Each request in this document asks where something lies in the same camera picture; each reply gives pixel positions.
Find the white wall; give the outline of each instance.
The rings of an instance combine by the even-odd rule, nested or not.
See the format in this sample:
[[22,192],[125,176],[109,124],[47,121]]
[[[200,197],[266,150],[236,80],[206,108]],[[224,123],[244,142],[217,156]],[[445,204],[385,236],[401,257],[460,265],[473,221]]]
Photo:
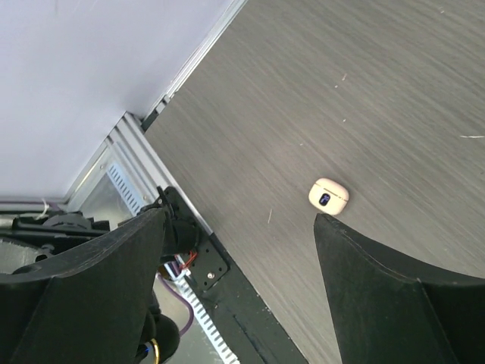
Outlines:
[[0,197],[61,199],[231,0],[1,0]]

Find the gray wood grain surface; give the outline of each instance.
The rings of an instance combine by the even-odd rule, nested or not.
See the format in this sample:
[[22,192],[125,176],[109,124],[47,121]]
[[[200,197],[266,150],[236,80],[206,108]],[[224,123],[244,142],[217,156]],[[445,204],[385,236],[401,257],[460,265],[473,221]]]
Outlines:
[[250,0],[147,133],[311,363],[338,363],[307,200],[485,277],[485,3]]

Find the yellow wire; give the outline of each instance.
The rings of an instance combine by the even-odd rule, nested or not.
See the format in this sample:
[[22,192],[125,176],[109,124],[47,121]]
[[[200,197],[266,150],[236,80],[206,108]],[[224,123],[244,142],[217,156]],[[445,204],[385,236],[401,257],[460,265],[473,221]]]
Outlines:
[[150,342],[153,345],[153,352],[155,354],[155,363],[154,364],[158,364],[158,362],[160,361],[160,349],[158,348],[158,343],[155,339],[152,339]]

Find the white panel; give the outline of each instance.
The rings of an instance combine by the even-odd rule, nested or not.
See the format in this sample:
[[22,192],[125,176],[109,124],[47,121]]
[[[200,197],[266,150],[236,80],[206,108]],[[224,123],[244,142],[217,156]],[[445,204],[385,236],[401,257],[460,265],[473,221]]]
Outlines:
[[232,0],[2,0],[0,196],[62,199],[144,115]]

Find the gray floor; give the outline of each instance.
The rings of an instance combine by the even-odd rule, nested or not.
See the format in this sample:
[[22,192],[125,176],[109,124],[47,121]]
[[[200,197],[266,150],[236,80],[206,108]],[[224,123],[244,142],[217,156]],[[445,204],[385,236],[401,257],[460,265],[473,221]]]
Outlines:
[[485,3],[250,0],[147,137],[311,363],[340,362],[307,193],[485,277]]

